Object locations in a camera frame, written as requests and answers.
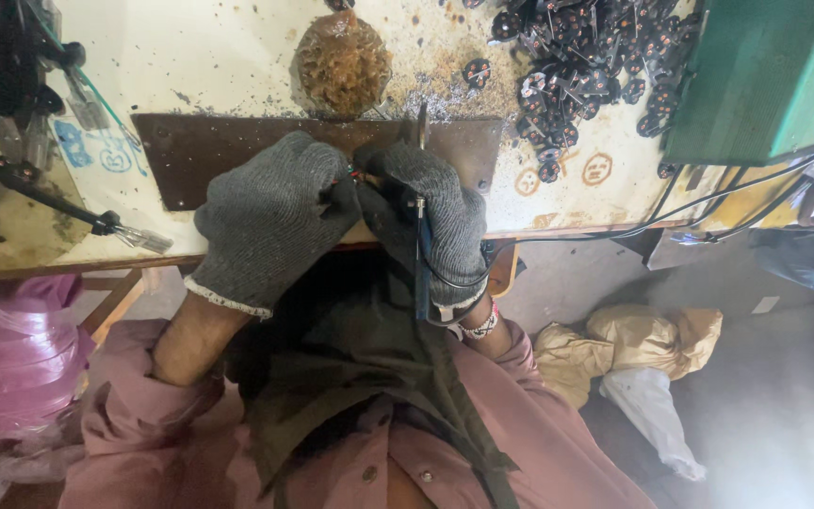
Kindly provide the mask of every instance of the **glove cuff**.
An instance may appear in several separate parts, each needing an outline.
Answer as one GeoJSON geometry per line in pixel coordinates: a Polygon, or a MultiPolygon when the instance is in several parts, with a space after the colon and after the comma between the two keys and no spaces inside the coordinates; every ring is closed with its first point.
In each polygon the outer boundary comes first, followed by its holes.
{"type": "Polygon", "coordinates": [[[263,320],[267,320],[272,317],[271,309],[247,306],[246,304],[236,303],[231,299],[222,297],[221,295],[218,295],[216,292],[194,281],[193,274],[190,274],[186,278],[184,278],[184,285],[187,286],[187,290],[190,290],[191,292],[200,295],[201,297],[205,297],[206,299],[209,300],[210,303],[218,304],[220,306],[231,308],[233,310],[237,310],[240,312],[245,312],[246,314],[256,316],[263,320]]]}
{"type": "Polygon", "coordinates": [[[432,291],[435,294],[432,297],[432,303],[435,304],[436,307],[439,309],[461,309],[469,307],[472,303],[474,303],[488,288],[488,278],[486,281],[480,283],[479,289],[477,288],[454,288],[453,286],[447,286],[446,288],[439,288],[432,291]],[[467,292],[473,292],[472,296],[466,298],[467,292]],[[466,299],[460,301],[456,304],[442,304],[437,303],[436,300],[442,299],[444,302],[452,302],[455,299],[466,299]]]}

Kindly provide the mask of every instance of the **black cable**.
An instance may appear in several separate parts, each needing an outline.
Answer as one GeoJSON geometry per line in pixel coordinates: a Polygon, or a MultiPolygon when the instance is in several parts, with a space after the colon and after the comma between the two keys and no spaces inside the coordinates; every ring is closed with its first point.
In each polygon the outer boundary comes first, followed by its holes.
{"type": "Polygon", "coordinates": [[[667,185],[667,189],[665,189],[664,194],[661,195],[659,203],[655,205],[655,210],[653,210],[652,214],[649,216],[649,221],[655,219],[659,215],[661,208],[665,206],[665,202],[667,202],[667,199],[671,196],[671,193],[674,192],[674,186],[677,185],[677,179],[680,179],[681,173],[683,173],[683,168],[678,168],[677,171],[674,172],[671,182],[667,185]]]}
{"type": "Polygon", "coordinates": [[[426,317],[426,321],[431,323],[432,325],[435,325],[436,327],[450,327],[451,325],[454,325],[455,323],[458,323],[459,321],[467,318],[469,316],[469,314],[472,313],[474,309],[476,309],[476,306],[480,305],[480,303],[482,302],[483,297],[485,297],[485,296],[486,296],[485,292],[481,293],[480,296],[476,299],[476,301],[474,301],[469,306],[469,308],[467,308],[466,311],[464,311],[463,313],[461,313],[458,316],[455,316],[455,317],[451,318],[448,321],[439,321],[439,320],[436,320],[436,319],[433,319],[433,318],[429,318],[428,316],[426,317]]]}
{"type": "MultiPolygon", "coordinates": [[[[694,207],[696,205],[700,205],[702,203],[705,203],[707,201],[711,201],[711,200],[719,198],[719,197],[726,197],[727,195],[735,193],[735,192],[737,192],[739,190],[751,188],[752,186],[757,186],[759,184],[762,184],[763,182],[768,182],[769,180],[774,180],[774,179],[776,179],[778,177],[782,177],[784,175],[792,173],[792,172],[794,172],[794,171],[796,171],[798,169],[805,168],[806,166],[808,166],[809,164],[811,164],[813,162],[814,162],[814,155],[812,155],[810,157],[807,157],[805,160],[803,160],[803,161],[801,161],[801,162],[799,162],[799,163],[797,163],[797,164],[795,164],[795,165],[793,165],[793,166],[791,166],[789,168],[784,168],[781,171],[777,171],[775,173],[772,173],[771,175],[767,175],[767,176],[762,177],[760,179],[752,180],[752,181],[747,182],[745,184],[740,184],[740,185],[737,185],[737,186],[729,186],[724,191],[717,191],[717,192],[714,192],[711,195],[708,195],[706,197],[701,197],[701,198],[698,198],[696,200],[693,200],[693,201],[691,201],[690,203],[688,203],[686,205],[682,205],[682,206],[679,206],[678,208],[675,208],[674,210],[668,212],[667,214],[662,214],[662,215],[660,215],[658,217],[655,217],[651,221],[648,221],[648,222],[646,222],[646,223],[644,223],[644,224],[642,224],[640,226],[637,226],[636,228],[633,228],[633,229],[630,229],[630,230],[627,230],[627,231],[623,231],[623,232],[619,232],[619,233],[608,233],[608,234],[593,234],[593,235],[591,235],[589,237],[570,237],[570,238],[567,238],[567,237],[542,237],[542,238],[515,239],[515,240],[513,240],[511,242],[503,244],[498,249],[495,249],[495,251],[492,253],[492,257],[491,257],[492,262],[488,265],[488,267],[486,267],[486,271],[483,272],[483,274],[480,277],[478,277],[477,279],[473,280],[470,283],[454,283],[453,281],[450,281],[449,279],[447,279],[445,277],[442,277],[442,275],[438,271],[435,270],[435,267],[432,266],[429,259],[425,256],[425,253],[423,254],[423,259],[424,259],[424,262],[425,262],[426,266],[429,267],[430,272],[432,272],[432,275],[439,278],[442,282],[446,283],[448,286],[451,286],[453,288],[472,288],[473,286],[476,286],[477,284],[480,284],[483,281],[486,281],[488,279],[488,273],[491,272],[492,265],[495,263],[495,260],[498,259],[498,256],[501,254],[501,251],[503,249],[507,249],[507,248],[509,248],[511,246],[516,246],[516,245],[520,245],[520,244],[531,244],[531,243],[535,243],[535,242],[584,242],[584,241],[588,241],[588,240],[602,240],[602,239],[606,239],[606,238],[610,239],[610,238],[633,237],[635,235],[639,235],[640,233],[648,230],[651,226],[655,226],[658,223],[664,221],[665,219],[668,219],[669,217],[671,217],[671,216],[673,216],[675,214],[679,214],[679,213],[683,212],[684,210],[687,210],[688,208],[694,207]]],[[[804,176],[804,177],[806,179],[811,180],[811,178],[809,176],[804,176]]],[[[800,183],[801,185],[802,185],[802,183],[806,182],[806,180],[803,180],[803,178],[800,178],[799,180],[802,180],[802,182],[800,183]]],[[[781,202],[778,203],[778,205],[783,203],[786,199],[787,199],[786,197],[784,199],[782,199],[781,202]]]]}
{"type": "MultiPolygon", "coordinates": [[[[746,176],[746,172],[749,171],[750,168],[751,167],[748,166],[741,166],[740,169],[737,170],[737,174],[733,176],[733,179],[731,179],[731,182],[727,185],[727,188],[725,189],[730,189],[731,186],[736,186],[737,184],[739,184],[740,180],[746,176]]],[[[716,202],[708,206],[706,212],[703,212],[702,215],[700,215],[694,222],[686,226],[689,228],[693,228],[697,225],[701,225],[702,222],[708,219],[708,217],[711,214],[715,214],[718,211],[718,208],[721,207],[725,200],[727,200],[727,196],[718,198],[716,202]]]]}
{"type": "Polygon", "coordinates": [[[715,236],[715,235],[709,234],[709,237],[707,237],[707,242],[716,243],[716,242],[721,241],[721,240],[723,240],[723,239],[725,239],[727,237],[735,236],[736,234],[740,233],[741,231],[745,230],[746,228],[748,228],[748,227],[750,227],[752,225],[755,225],[759,221],[762,221],[766,216],[768,216],[768,214],[771,214],[772,212],[774,212],[774,210],[776,208],[781,206],[782,203],[784,203],[790,197],[792,197],[793,194],[796,193],[797,190],[799,190],[799,188],[802,188],[803,186],[806,185],[806,183],[811,182],[812,180],[813,179],[811,177],[809,177],[808,175],[800,175],[799,179],[797,179],[797,181],[794,182],[793,185],[791,185],[786,191],[784,191],[778,197],[776,197],[774,200],[772,200],[772,202],[769,203],[768,206],[763,208],[763,210],[761,212],[754,215],[751,219],[749,219],[748,221],[742,223],[740,226],[736,226],[734,228],[731,228],[730,230],[728,230],[728,231],[726,231],[726,232],[724,232],[724,233],[722,233],[720,235],[715,236]]]}

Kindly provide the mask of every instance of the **pink plastic bag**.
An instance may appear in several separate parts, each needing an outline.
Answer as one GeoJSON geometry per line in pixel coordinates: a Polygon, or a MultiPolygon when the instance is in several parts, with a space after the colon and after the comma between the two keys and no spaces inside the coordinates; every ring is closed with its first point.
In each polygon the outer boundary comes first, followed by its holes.
{"type": "Polygon", "coordinates": [[[68,306],[75,275],[33,278],[0,299],[0,438],[23,439],[71,403],[93,342],[68,306]]]}

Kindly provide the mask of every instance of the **green machine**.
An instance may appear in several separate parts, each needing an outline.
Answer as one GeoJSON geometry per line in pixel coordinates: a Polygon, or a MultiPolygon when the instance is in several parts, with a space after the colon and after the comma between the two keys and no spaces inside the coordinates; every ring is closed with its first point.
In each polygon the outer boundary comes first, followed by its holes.
{"type": "Polygon", "coordinates": [[[665,162],[761,167],[813,153],[814,0],[706,9],[665,162]]]}

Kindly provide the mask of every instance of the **wire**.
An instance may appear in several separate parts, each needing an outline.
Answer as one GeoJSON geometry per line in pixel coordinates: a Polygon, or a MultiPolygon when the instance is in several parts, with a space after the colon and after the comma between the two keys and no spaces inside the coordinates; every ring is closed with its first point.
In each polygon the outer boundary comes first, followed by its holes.
{"type": "Polygon", "coordinates": [[[649,216],[649,221],[655,219],[656,216],[659,215],[661,208],[665,206],[665,202],[667,202],[667,199],[671,196],[671,193],[674,192],[674,186],[677,185],[677,179],[680,179],[680,174],[683,173],[683,171],[681,171],[682,169],[683,168],[679,168],[674,172],[673,177],[671,177],[671,182],[667,185],[667,189],[665,189],[665,193],[661,195],[659,203],[655,205],[655,210],[653,210],[652,214],[649,216]]]}
{"type": "MultiPolygon", "coordinates": [[[[62,42],[59,41],[58,36],[55,35],[55,33],[49,28],[46,22],[42,19],[40,13],[37,12],[36,6],[34,6],[33,3],[31,2],[26,2],[26,4],[30,7],[31,12],[33,12],[33,16],[36,18],[36,21],[39,24],[40,28],[46,33],[46,37],[48,37],[49,40],[52,41],[53,44],[55,44],[55,47],[58,48],[59,51],[63,52],[65,47],[62,45],[62,42]]],[[[75,64],[72,67],[74,67],[74,70],[77,71],[77,73],[81,76],[81,78],[84,80],[87,86],[90,87],[90,90],[93,91],[93,95],[96,96],[96,99],[99,101],[99,103],[102,104],[103,108],[106,109],[108,115],[112,118],[112,120],[115,121],[116,124],[118,124],[121,132],[128,138],[128,140],[130,140],[133,144],[137,145],[137,147],[140,148],[142,146],[142,144],[140,143],[140,139],[138,139],[137,136],[134,136],[134,134],[130,132],[128,127],[124,125],[124,122],[120,121],[119,116],[115,114],[115,111],[112,110],[112,107],[108,105],[108,101],[106,100],[106,98],[102,97],[102,94],[99,93],[99,90],[96,88],[96,85],[93,84],[93,81],[90,79],[90,77],[88,77],[83,71],[83,69],[81,69],[81,66],[75,64]]]]}
{"type": "Polygon", "coordinates": [[[763,208],[763,210],[761,212],[754,215],[750,220],[746,221],[745,223],[741,224],[740,226],[736,226],[735,228],[731,228],[727,232],[724,232],[724,233],[716,235],[716,236],[709,234],[709,237],[708,237],[709,242],[715,243],[715,242],[721,241],[721,240],[723,240],[723,239],[725,239],[727,237],[732,237],[732,236],[740,233],[741,231],[745,230],[746,228],[748,228],[748,227],[750,227],[752,225],[755,225],[759,221],[762,221],[766,216],[768,216],[768,214],[771,214],[772,212],[774,212],[774,210],[776,208],[781,206],[782,203],[784,203],[785,201],[787,201],[788,198],[793,196],[793,194],[796,193],[799,190],[799,188],[802,188],[803,186],[806,185],[807,182],[811,182],[811,181],[812,181],[812,178],[809,177],[808,175],[800,175],[799,179],[797,179],[797,181],[794,182],[793,185],[791,185],[786,191],[784,191],[778,197],[776,197],[774,200],[772,200],[772,202],[769,203],[768,206],[763,208]]]}
{"type": "Polygon", "coordinates": [[[454,325],[455,323],[458,323],[458,322],[460,322],[461,320],[463,320],[463,319],[467,318],[467,317],[469,316],[469,314],[470,314],[470,313],[472,313],[474,309],[476,309],[476,306],[480,305],[480,303],[482,302],[482,299],[483,299],[485,296],[486,296],[486,293],[485,293],[485,292],[481,293],[481,294],[480,294],[480,296],[479,296],[479,298],[477,298],[477,300],[476,300],[476,301],[474,301],[474,302],[473,302],[473,303],[472,303],[472,304],[469,306],[469,308],[467,308],[467,310],[466,310],[466,311],[464,311],[463,313],[461,313],[461,314],[460,314],[460,315],[458,315],[458,316],[455,316],[455,317],[451,318],[450,320],[447,320],[447,321],[439,321],[439,320],[436,320],[436,319],[434,319],[434,318],[429,318],[429,317],[427,316],[427,317],[426,317],[426,321],[427,321],[427,322],[429,322],[429,323],[431,323],[432,325],[435,325],[436,327],[450,327],[451,325],[454,325]]]}
{"type": "MultiPolygon", "coordinates": [[[[593,234],[593,235],[591,235],[589,237],[542,237],[542,238],[514,239],[514,240],[512,240],[512,241],[510,241],[510,242],[508,242],[506,244],[501,245],[498,249],[495,249],[495,251],[492,253],[492,257],[491,257],[492,262],[486,267],[486,271],[483,272],[483,274],[480,277],[476,278],[475,280],[471,281],[470,283],[455,283],[455,282],[447,279],[446,277],[443,277],[437,270],[435,270],[435,267],[432,266],[429,259],[425,256],[425,252],[423,253],[423,260],[424,260],[426,266],[429,267],[429,270],[432,273],[432,275],[439,278],[442,282],[446,283],[448,286],[451,286],[453,288],[472,288],[472,287],[474,287],[474,286],[476,286],[476,285],[478,285],[478,284],[480,284],[483,281],[486,281],[488,279],[488,274],[491,272],[492,266],[494,265],[495,261],[498,259],[498,256],[501,255],[501,252],[504,249],[507,249],[509,247],[517,246],[517,245],[520,245],[520,244],[532,244],[532,243],[538,243],[538,242],[584,242],[584,241],[589,241],[589,240],[603,240],[603,239],[633,237],[633,236],[639,235],[640,233],[648,230],[651,226],[655,226],[658,223],[664,221],[665,219],[668,219],[669,217],[671,217],[671,216],[673,216],[675,214],[679,214],[679,213],[683,212],[684,210],[687,210],[688,208],[692,208],[692,207],[694,207],[696,205],[700,205],[702,203],[714,200],[714,199],[719,198],[719,197],[726,197],[726,196],[728,196],[728,195],[730,195],[732,193],[735,193],[735,192],[737,192],[739,190],[742,190],[742,189],[751,188],[752,186],[758,186],[759,184],[762,184],[763,182],[768,182],[769,180],[774,180],[774,179],[776,179],[778,177],[782,177],[782,176],[787,175],[789,173],[792,173],[792,172],[794,172],[794,171],[796,171],[798,169],[805,168],[805,167],[807,167],[809,164],[811,164],[813,162],[814,162],[814,155],[807,157],[806,159],[800,161],[799,163],[797,163],[797,164],[795,164],[793,166],[790,166],[789,168],[784,168],[781,171],[777,171],[775,173],[772,173],[771,175],[767,175],[767,176],[762,177],[760,179],[751,180],[750,182],[747,182],[745,184],[740,184],[740,185],[737,185],[737,186],[729,186],[724,191],[717,191],[717,192],[712,193],[711,195],[708,195],[708,196],[701,197],[701,198],[698,198],[696,200],[693,200],[693,201],[687,203],[686,205],[682,205],[682,206],[679,206],[678,208],[675,208],[674,210],[668,212],[667,214],[662,214],[662,215],[660,215],[658,217],[653,218],[650,221],[647,221],[646,223],[644,223],[644,224],[642,224],[640,226],[637,226],[636,228],[633,228],[633,229],[630,229],[630,230],[627,230],[627,231],[618,232],[618,233],[593,234]]],[[[803,184],[805,184],[808,180],[814,180],[814,179],[810,178],[809,176],[803,176],[803,177],[805,179],[803,179],[803,178],[798,179],[798,181],[799,181],[798,183],[801,186],[803,184]]],[[[787,197],[789,197],[788,192],[784,192],[780,197],[775,199],[775,201],[778,201],[778,199],[781,200],[775,206],[778,206],[781,203],[783,203],[787,199],[787,197]]],[[[748,224],[744,224],[745,226],[743,226],[743,228],[752,226],[752,224],[754,224],[754,223],[751,223],[752,219],[750,221],[747,221],[748,224]]],[[[712,240],[706,240],[705,242],[714,242],[714,241],[719,240],[720,238],[729,237],[731,235],[734,235],[734,234],[738,233],[741,229],[742,228],[740,228],[738,226],[738,228],[734,228],[734,230],[736,230],[736,231],[732,230],[731,232],[727,232],[725,234],[722,234],[721,237],[710,237],[712,240]]]]}
{"type": "MultiPolygon", "coordinates": [[[[736,186],[737,184],[739,184],[740,180],[746,176],[746,172],[749,171],[750,168],[751,167],[748,166],[741,166],[740,169],[737,170],[737,174],[733,176],[733,179],[731,179],[731,182],[727,185],[727,189],[729,189],[731,186],[736,186]]],[[[701,225],[703,221],[708,219],[709,215],[715,214],[716,211],[718,211],[718,208],[721,207],[721,204],[724,203],[725,200],[727,200],[727,196],[718,198],[718,201],[708,206],[706,212],[703,212],[698,219],[696,219],[694,222],[686,226],[690,228],[695,228],[695,226],[701,225]]]]}

